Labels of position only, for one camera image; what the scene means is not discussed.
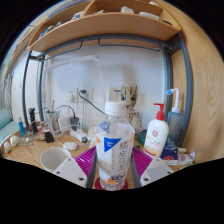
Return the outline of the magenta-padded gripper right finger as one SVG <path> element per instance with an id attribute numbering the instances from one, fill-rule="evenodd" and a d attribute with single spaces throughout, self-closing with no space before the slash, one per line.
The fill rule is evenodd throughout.
<path id="1" fill-rule="evenodd" d="M 131 168 L 136 188 L 143 187 L 173 173 L 162 159 L 152 159 L 137 148 L 132 149 Z"/>

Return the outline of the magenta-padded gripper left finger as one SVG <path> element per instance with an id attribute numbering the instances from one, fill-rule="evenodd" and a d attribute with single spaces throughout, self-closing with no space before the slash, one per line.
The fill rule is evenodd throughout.
<path id="1" fill-rule="evenodd" d="M 76 158 L 65 159 L 54 174 L 81 187 L 92 188 L 95 171 L 96 148 L 92 147 Z"/>

